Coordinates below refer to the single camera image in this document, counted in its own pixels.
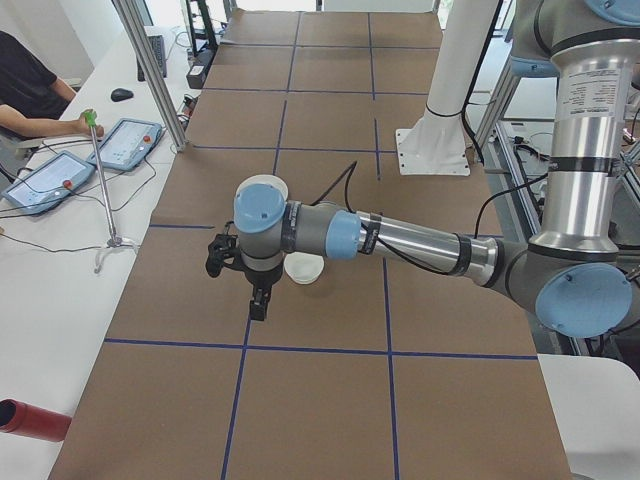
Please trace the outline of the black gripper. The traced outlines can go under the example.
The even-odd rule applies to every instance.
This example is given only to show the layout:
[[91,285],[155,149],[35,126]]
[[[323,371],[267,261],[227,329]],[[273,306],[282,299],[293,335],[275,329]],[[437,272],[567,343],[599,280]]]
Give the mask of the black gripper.
[[241,254],[245,266],[245,277],[254,286],[249,302],[249,316],[252,320],[264,320],[272,294],[272,286],[282,277],[282,254],[268,258]]

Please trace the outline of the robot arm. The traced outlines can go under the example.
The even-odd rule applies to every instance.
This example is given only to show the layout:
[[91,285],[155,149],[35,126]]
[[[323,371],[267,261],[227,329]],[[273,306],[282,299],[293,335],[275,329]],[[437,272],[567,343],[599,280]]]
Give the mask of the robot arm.
[[396,135],[400,174],[384,186],[381,213],[292,201],[265,183],[240,185],[232,267],[252,284],[251,319],[265,318],[272,286],[293,252],[333,260],[377,254],[442,277],[466,277],[569,337],[595,337],[638,316],[639,288],[618,268],[609,226],[639,58],[639,5],[516,5],[516,60],[559,79],[542,225],[522,244],[468,233],[462,222],[478,188],[454,151],[497,10],[494,1],[453,7],[424,114]]

